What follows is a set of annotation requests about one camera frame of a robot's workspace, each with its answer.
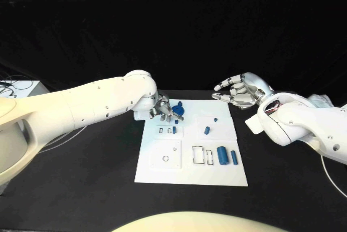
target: black table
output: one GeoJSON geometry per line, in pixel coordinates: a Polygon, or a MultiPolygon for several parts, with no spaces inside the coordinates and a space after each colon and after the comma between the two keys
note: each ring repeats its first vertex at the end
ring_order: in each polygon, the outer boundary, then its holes
{"type": "MultiPolygon", "coordinates": [[[[168,91],[174,99],[212,99],[212,91],[168,91]]],[[[346,231],[347,198],[324,173],[322,156],[303,143],[277,145],[245,120],[257,107],[231,106],[249,187],[135,183],[144,121],[134,112],[92,125],[37,156],[0,197],[0,228],[112,231],[150,215],[209,211],[290,231],[346,231]]],[[[347,170],[326,159],[347,191],[347,170]]]]}

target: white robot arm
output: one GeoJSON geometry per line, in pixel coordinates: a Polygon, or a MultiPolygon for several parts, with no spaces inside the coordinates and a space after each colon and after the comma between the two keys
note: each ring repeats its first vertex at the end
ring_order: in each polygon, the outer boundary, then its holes
{"type": "Polygon", "coordinates": [[[258,113],[246,121],[255,134],[265,131],[272,141],[283,146],[300,140],[323,156],[347,164],[347,109],[322,108],[303,96],[277,92],[254,73],[225,80],[215,90],[229,84],[233,86],[232,96],[220,93],[212,96],[242,109],[259,104],[258,113]]]}
{"type": "Polygon", "coordinates": [[[151,118],[164,114],[183,120],[144,70],[60,92],[0,98],[0,184],[18,175],[53,139],[129,110],[148,111],[151,118]]]}

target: screw hole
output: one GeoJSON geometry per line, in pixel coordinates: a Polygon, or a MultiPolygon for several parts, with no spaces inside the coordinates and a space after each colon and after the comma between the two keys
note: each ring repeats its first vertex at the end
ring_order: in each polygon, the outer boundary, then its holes
{"type": "Polygon", "coordinates": [[[339,151],[339,150],[340,150],[340,145],[339,145],[339,144],[335,145],[333,150],[335,150],[335,151],[339,151]]]}

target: blue object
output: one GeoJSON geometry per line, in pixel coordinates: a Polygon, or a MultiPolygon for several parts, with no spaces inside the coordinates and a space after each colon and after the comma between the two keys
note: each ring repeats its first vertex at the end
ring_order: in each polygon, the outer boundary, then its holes
{"type": "Polygon", "coordinates": [[[209,135],[209,133],[210,133],[210,127],[206,127],[204,133],[206,133],[206,135],[209,135]]]}
{"type": "Polygon", "coordinates": [[[220,165],[228,165],[231,163],[229,156],[228,156],[228,150],[226,147],[217,148],[217,154],[219,154],[219,163],[220,165]]]}
{"type": "Polygon", "coordinates": [[[184,107],[183,107],[183,102],[181,102],[181,101],[178,102],[178,105],[176,105],[176,106],[173,107],[173,111],[174,111],[180,116],[184,115],[186,109],[184,109],[184,107]]]}
{"type": "Polygon", "coordinates": [[[232,151],[232,157],[233,157],[233,164],[238,165],[238,155],[236,155],[236,152],[232,151]]]}

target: white sheet of paper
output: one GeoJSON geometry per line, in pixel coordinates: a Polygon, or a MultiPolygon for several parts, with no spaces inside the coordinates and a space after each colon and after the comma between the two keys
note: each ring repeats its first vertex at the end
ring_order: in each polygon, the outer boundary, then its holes
{"type": "Polygon", "coordinates": [[[145,122],[135,182],[248,186],[229,104],[217,100],[173,99],[171,106],[180,101],[186,119],[178,125],[174,119],[170,123],[161,121],[161,116],[145,122]],[[168,133],[174,126],[177,134],[168,133]],[[203,146],[204,164],[194,163],[194,146],[203,146]],[[220,165],[220,146],[228,150],[229,165],[220,165]],[[232,150],[239,165],[233,164],[232,150]]]}

